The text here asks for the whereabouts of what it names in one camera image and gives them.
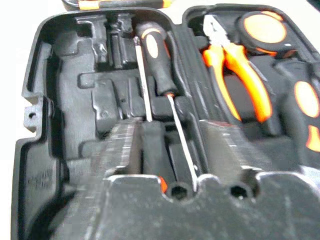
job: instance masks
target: black rubber grip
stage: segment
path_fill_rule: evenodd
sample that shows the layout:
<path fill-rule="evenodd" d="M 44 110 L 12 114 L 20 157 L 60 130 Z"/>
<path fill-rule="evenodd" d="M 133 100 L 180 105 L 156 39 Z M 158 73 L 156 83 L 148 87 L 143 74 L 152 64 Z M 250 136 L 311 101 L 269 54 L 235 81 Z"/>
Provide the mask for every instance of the black rubber grip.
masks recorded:
<path fill-rule="evenodd" d="M 149 7 L 162 9 L 162 0 L 107 0 L 99 2 L 99 8 L 121 8 L 121 7 Z"/>
<path fill-rule="evenodd" d="M 143 174 L 162 177 L 167 184 L 176 181 L 174 170 L 165 146 L 165 126 L 162 122 L 144 122 Z"/>
<path fill-rule="evenodd" d="M 159 96 L 178 92 L 171 72 L 171 60 L 165 41 L 158 31 L 144 31 L 141 44 L 144 48 L 146 61 L 156 81 L 156 91 Z"/>

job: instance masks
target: white surface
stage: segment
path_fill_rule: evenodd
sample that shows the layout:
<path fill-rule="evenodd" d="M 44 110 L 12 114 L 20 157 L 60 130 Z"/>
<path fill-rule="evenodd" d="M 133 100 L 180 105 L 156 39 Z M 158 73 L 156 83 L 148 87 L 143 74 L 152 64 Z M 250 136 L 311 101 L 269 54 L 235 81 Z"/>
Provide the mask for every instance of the white surface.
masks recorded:
<path fill-rule="evenodd" d="M 1 214 L 0 239 L 10 239 L 12 174 L 17 139 L 33 136 L 23 126 L 24 108 L 30 104 L 21 90 L 34 34 L 46 18 L 65 12 L 60 0 L 17 0 L 1 3 Z M 281 9 L 292 18 L 320 51 L 320 14 L 305 0 L 176 0 L 163 11 L 174 23 L 181 22 L 184 11 L 195 5 L 215 3 L 264 4 Z"/>

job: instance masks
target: tool case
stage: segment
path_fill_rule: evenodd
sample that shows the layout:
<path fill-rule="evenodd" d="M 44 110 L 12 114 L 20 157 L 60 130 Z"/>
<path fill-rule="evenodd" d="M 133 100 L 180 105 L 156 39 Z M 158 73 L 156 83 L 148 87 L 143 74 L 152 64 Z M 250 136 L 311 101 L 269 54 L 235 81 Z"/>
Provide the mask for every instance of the tool case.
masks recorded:
<path fill-rule="evenodd" d="M 205 15 L 217 16 L 231 42 L 242 44 L 236 22 L 255 11 L 278 14 L 296 48 L 280 59 L 247 53 L 272 92 L 277 136 L 265 134 L 240 79 L 224 69 L 242 118 L 241 126 L 230 123 L 202 57 L 209 47 Z M 170 103 L 157 94 L 148 64 L 156 123 L 145 124 L 133 37 L 146 21 L 166 32 L 178 89 L 175 108 L 198 176 L 196 192 Z M 265 5 L 195 6 L 180 25 L 147 7 L 46 19 L 35 34 L 22 89 L 32 103 L 24 125 L 36 135 L 16 143 L 11 239 L 319 239 L 320 153 L 306 148 L 310 138 L 317 141 L 317 130 L 310 136 L 308 126 L 319 130 L 319 113 L 308 123 L 300 113 L 296 117 L 290 101 L 300 80 L 319 101 L 319 62 L 320 54 L 294 22 Z M 145 174 L 145 161 L 164 159 L 174 171 L 172 182 Z"/>

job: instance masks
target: black plastic case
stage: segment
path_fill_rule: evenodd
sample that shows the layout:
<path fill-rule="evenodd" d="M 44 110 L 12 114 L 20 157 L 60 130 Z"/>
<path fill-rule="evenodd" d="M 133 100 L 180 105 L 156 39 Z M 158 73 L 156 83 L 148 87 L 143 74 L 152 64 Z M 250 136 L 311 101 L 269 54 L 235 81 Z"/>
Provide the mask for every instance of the black plastic case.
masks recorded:
<path fill-rule="evenodd" d="M 237 136 L 233 140 L 242 154 L 260 160 L 267 171 L 256 176 L 254 188 L 222 184 L 210 171 L 212 152 L 200 120 L 226 118 L 202 59 L 201 51 L 209 43 L 200 33 L 201 21 L 207 13 L 218 15 L 231 40 L 239 43 L 232 22 L 249 11 L 281 15 L 295 34 L 300 59 L 320 61 L 288 16 L 270 6 L 196 6 L 184 14 L 181 25 L 143 7 L 68 12 L 45 20 L 34 37 L 22 90 L 32 103 L 25 109 L 24 125 L 36 136 L 16 143 L 11 239 L 319 239 L 320 194 L 301 174 L 297 149 L 286 135 L 267 138 L 257 130 L 250 121 L 248 95 L 232 74 L 225 78 L 230 89 L 243 93 L 231 97 L 247 116 L 243 132 L 249 140 L 237 129 L 230 134 Z M 132 150 L 127 158 L 121 152 L 121 134 L 128 136 L 126 144 L 143 148 L 141 119 L 146 113 L 132 41 L 134 27 L 143 21 L 156 22 L 167 31 L 179 90 L 175 104 L 201 175 L 197 193 L 187 192 L 184 199 L 172 197 L 173 192 L 164 195 L 158 177 L 141 175 L 141 151 Z M 267 62 L 256 59 L 255 64 L 263 68 Z M 161 153 L 168 154 L 180 171 L 177 181 L 189 183 L 170 105 L 156 95 L 150 75 L 148 84 L 152 113 L 163 123 L 159 134 L 164 135 L 166 149 Z M 103 162 L 105 139 L 111 152 Z"/>

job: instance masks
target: tool kit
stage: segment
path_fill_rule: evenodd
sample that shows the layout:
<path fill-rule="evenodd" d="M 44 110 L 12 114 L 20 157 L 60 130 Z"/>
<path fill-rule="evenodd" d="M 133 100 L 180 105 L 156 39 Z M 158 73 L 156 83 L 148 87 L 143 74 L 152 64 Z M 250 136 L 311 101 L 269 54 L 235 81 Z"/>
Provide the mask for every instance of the tool kit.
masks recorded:
<path fill-rule="evenodd" d="M 320 54 L 270 6 L 157 7 L 38 28 L 11 239 L 318 240 Z"/>

